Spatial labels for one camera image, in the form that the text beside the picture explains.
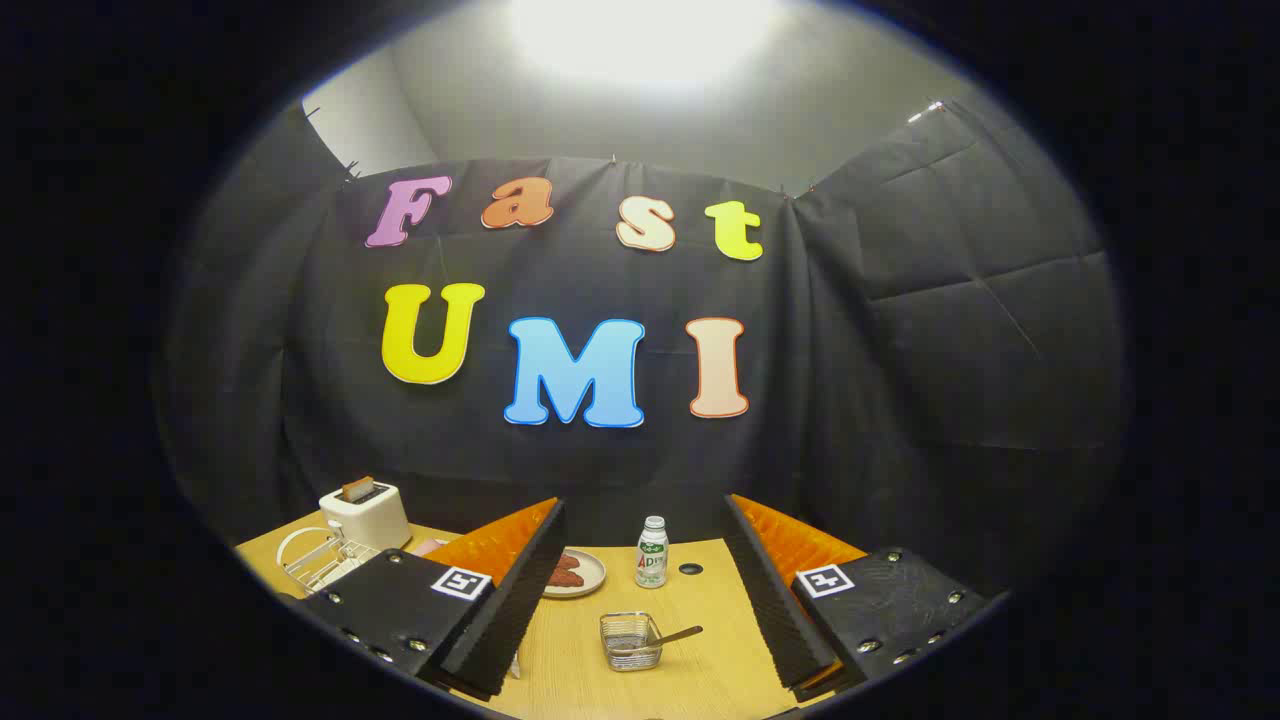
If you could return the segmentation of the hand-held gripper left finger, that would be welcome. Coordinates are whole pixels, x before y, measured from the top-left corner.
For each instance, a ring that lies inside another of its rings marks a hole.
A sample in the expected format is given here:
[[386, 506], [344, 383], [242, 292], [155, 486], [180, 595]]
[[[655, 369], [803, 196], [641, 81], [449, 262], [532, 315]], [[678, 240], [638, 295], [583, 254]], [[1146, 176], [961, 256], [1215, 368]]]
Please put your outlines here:
[[561, 560], [564, 528], [564, 501], [547, 498], [425, 556], [383, 550], [300, 610], [404, 675], [489, 700]]

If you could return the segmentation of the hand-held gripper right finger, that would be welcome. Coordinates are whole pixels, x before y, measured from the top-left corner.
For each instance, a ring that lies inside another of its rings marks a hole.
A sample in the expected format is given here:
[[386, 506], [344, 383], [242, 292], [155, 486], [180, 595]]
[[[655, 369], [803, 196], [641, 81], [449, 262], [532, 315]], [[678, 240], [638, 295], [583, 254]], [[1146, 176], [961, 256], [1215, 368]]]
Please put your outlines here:
[[774, 670], [799, 701], [914, 666], [989, 606], [911, 550], [864, 551], [740, 495], [724, 506], [724, 542]]

